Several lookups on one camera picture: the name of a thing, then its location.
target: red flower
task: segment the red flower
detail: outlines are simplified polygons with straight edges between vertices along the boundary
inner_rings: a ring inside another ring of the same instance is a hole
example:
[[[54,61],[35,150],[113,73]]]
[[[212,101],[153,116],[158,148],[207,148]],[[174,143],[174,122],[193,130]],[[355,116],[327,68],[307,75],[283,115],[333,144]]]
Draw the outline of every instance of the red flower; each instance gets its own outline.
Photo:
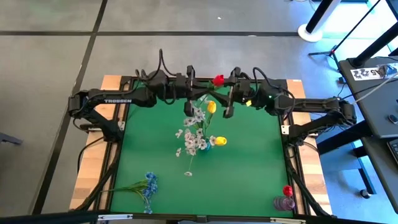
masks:
[[[283,189],[283,193],[286,197],[293,196],[293,188],[289,185],[286,185]]]
[[[217,75],[211,82],[214,84],[214,86],[224,85],[224,75]]]

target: desk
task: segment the desk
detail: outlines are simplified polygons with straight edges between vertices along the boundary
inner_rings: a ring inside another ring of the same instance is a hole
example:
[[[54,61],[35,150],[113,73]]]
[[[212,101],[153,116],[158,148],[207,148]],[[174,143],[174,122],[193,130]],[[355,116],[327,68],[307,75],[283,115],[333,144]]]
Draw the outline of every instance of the desk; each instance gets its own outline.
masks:
[[[118,90],[121,82],[120,76],[105,76],[101,89],[104,90]],[[302,82],[300,80],[287,80],[288,89],[297,97],[305,97]],[[96,110],[101,113],[107,119],[113,117],[115,106],[114,105],[99,105]],[[118,117],[122,118],[124,107],[122,106],[119,110]],[[302,124],[310,121],[309,114],[307,113],[294,113],[294,120],[297,124]],[[95,139],[101,137],[100,132],[90,133],[88,136],[87,143],[94,141]],[[313,139],[308,139],[308,142],[315,144]],[[114,152],[116,150],[115,144],[113,144],[111,153],[109,155],[109,160],[113,159]],[[88,194],[93,190],[93,187],[99,180],[100,173],[103,166],[103,161],[105,158],[106,143],[99,142],[92,147],[89,147],[84,155],[81,162],[81,169],[79,171],[75,190],[73,193],[70,208],[76,208],[79,206]],[[303,169],[303,176],[307,188],[313,194],[317,202],[323,207],[323,209],[331,213],[330,203],[326,191],[326,185],[323,178],[322,168],[320,165],[320,160],[318,153],[314,151],[311,147],[302,146],[300,147],[300,157]],[[299,188],[295,185],[295,196],[297,198],[297,208],[298,213],[304,214],[304,204],[302,202],[301,194]],[[107,204],[107,193],[103,193],[101,200],[99,201],[98,208],[105,208]]]
[[[396,61],[389,58],[371,58],[364,64],[364,67],[371,68],[376,67],[376,65],[394,62]],[[346,79],[353,93],[373,85],[378,85],[384,81],[355,81],[350,71],[354,68],[348,60],[341,61],[339,65],[341,74]],[[392,124],[387,119],[387,115],[389,114],[397,115],[397,97],[393,94],[397,92],[397,89],[398,82],[387,83],[367,98],[359,101],[358,106],[364,116],[364,121],[318,144],[319,153],[322,155],[360,139],[363,147],[356,149],[355,154],[357,157],[369,156],[396,213],[398,213],[398,192],[396,190],[398,186],[398,168],[387,147],[387,140],[383,138],[398,137],[398,125]],[[355,94],[354,98],[358,99],[369,91],[371,90]],[[362,172],[361,176],[368,192],[375,194],[375,192],[373,193],[373,186],[364,167],[360,169],[360,172]]]

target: gray floor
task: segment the gray floor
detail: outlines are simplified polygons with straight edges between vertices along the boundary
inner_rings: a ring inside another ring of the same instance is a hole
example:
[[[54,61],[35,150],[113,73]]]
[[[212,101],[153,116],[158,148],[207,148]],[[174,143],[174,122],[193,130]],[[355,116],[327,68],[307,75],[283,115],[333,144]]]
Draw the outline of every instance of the gray floor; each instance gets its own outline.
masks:
[[[92,30],[100,4],[100,0],[1,1],[0,30]],[[344,12],[346,8],[342,5],[339,10]],[[100,30],[295,32],[312,13],[308,3],[280,0],[115,0],[109,1]],[[331,30],[330,36],[347,31],[333,30],[331,21],[326,29]],[[88,39],[0,36],[0,130],[24,140],[21,146],[0,145],[0,216],[28,211]],[[348,39],[337,52],[338,58],[357,56],[373,40]],[[82,89],[98,88],[103,75],[132,75],[136,68],[154,70],[158,50],[163,48],[166,64],[173,71],[184,72],[192,64],[199,77],[213,77],[228,74],[235,66],[248,73],[258,66],[270,78],[303,80],[307,97],[336,96],[341,88],[336,83],[340,75],[332,59],[311,58],[307,54],[329,50],[339,41],[323,39],[308,43],[299,37],[97,37]],[[384,48],[378,55],[388,53]],[[341,94],[345,95],[349,95],[347,87]],[[70,126],[45,213],[68,209],[77,154],[85,139],[86,134]],[[354,194],[364,188],[358,171],[325,172],[333,213],[348,219],[397,222],[398,215],[370,162],[365,163],[378,192],[369,200]],[[322,166],[327,170],[331,164],[323,159]]]

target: green mat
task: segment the green mat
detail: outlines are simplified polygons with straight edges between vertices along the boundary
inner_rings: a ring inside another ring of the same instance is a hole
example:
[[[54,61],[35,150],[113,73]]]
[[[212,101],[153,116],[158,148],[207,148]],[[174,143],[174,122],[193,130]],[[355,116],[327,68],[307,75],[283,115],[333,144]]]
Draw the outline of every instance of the green mat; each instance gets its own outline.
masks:
[[[184,172],[191,157],[185,152],[175,156],[179,147],[184,149],[183,136],[175,137],[185,129],[184,102],[177,100],[170,106],[159,100],[153,108],[131,105],[116,188],[142,180],[150,171],[159,177],[153,213],[292,217],[292,212],[273,206],[273,198],[282,195],[287,185],[278,117],[235,103],[234,116],[224,119],[225,108],[217,102],[207,135],[224,136],[228,143],[198,151],[191,166],[193,175],[187,177]],[[115,192],[111,211],[142,213],[144,204],[134,193]]]

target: yellow tulip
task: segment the yellow tulip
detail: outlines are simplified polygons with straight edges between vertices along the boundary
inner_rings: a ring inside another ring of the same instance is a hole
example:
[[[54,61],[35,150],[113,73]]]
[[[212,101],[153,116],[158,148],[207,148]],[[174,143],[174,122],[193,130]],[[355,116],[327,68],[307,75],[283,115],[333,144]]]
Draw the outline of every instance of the yellow tulip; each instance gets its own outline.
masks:
[[[217,137],[215,144],[217,146],[224,146],[226,144],[226,138],[224,137]]]
[[[209,101],[209,104],[207,105],[207,111],[210,113],[216,112],[217,109],[217,104],[214,101]]]

